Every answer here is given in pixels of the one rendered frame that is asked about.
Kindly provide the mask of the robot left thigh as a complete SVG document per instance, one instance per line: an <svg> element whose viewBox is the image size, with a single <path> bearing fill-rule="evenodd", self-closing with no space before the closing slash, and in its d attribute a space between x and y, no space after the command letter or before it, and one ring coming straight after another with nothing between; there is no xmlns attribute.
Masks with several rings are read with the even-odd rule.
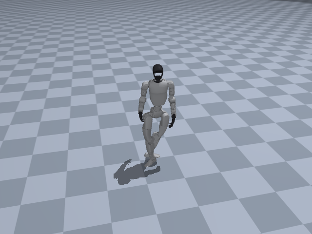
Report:
<svg viewBox="0 0 312 234"><path fill-rule="evenodd" d="M163 114L159 124L159 132L154 132L153 137L158 140L166 131L169 124L169 114L163 110Z"/></svg>

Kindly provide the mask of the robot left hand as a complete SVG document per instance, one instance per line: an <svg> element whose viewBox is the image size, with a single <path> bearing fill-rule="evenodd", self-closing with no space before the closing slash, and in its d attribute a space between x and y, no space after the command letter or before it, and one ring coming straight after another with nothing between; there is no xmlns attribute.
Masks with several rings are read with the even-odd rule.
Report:
<svg viewBox="0 0 312 234"><path fill-rule="evenodd" d="M171 128L171 127L173 126L173 124L174 124L174 122L175 122L175 118L176 118L176 115L173 114L173 115L172 115L172 122L169 123L169 124L170 124L170 125L169 125L169 128Z"/></svg>

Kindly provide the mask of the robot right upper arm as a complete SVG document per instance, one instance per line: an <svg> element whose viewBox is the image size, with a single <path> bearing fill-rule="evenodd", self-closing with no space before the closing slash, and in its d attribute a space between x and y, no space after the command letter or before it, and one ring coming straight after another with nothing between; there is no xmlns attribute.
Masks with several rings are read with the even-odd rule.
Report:
<svg viewBox="0 0 312 234"><path fill-rule="evenodd" d="M145 103L146 102L146 94L147 94L147 89L149 88L149 81L145 81L142 83L142 87L141 87L141 98L139 102Z"/></svg>

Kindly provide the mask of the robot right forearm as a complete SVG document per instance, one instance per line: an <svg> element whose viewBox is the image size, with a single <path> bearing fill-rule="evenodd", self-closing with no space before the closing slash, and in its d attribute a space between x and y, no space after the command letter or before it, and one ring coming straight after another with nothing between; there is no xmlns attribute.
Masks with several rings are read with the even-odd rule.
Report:
<svg viewBox="0 0 312 234"><path fill-rule="evenodd" d="M139 99L140 99L140 98L139 98ZM139 112L142 112L142 113L143 113L144 104L145 104L145 103L139 102L138 113L139 113Z"/></svg>

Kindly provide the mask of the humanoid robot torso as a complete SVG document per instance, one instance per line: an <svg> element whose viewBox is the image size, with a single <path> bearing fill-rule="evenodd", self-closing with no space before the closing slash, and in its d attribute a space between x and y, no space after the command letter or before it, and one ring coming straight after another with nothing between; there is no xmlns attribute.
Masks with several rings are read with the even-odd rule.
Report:
<svg viewBox="0 0 312 234"><path fill-rule="evenodd" d="M168 84L166 79L161 79L162 82L156 83L155 79L151 79L149 82L149 93L150 93L150 100L154 107L151 107L150 112L152 112L152 118L159 118L162 117L163 109L162 105L165 104L167 99L167 90ZM160 81L161 81L160 80Z"/></svg>

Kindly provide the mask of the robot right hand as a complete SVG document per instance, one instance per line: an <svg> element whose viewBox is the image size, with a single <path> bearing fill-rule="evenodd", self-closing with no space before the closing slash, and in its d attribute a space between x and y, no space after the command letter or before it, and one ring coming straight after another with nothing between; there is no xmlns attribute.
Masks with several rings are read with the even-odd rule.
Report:
<svg viewBox="0 0 312 234"><path fill-rule="evenodd" d="M142 114L143 114L143 113L142 113L142 112L139 112L138 114L139 114L140 120L141 120L142 122L144 122L144 121L143 121L143 118L142 118Z"/></svg>

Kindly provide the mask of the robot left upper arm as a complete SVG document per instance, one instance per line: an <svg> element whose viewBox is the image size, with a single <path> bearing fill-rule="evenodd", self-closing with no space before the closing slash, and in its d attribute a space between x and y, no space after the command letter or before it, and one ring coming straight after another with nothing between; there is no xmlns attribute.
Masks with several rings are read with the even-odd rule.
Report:
<svg viewBox="0 0 312 234"><path fill-rule="evenodd" d="M174 86L174 82L171 81L171 80L167 80L167 84L168 84L168 87L169 87L169 98L168 98L168 101L170 103L173 103L175 102L175 97L174 97L174 94L175 94L175 86Z"/></svg>

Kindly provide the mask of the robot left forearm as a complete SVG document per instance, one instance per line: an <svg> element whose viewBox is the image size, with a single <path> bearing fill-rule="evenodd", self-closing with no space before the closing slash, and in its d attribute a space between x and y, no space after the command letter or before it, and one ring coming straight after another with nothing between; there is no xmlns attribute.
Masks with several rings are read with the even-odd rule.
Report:
<svg viewBox="0 0 312 234"><path fill-rule="evenodd" d="M176 115L176 103L170 103L171 106L171 115L175 114Z"/></svg>

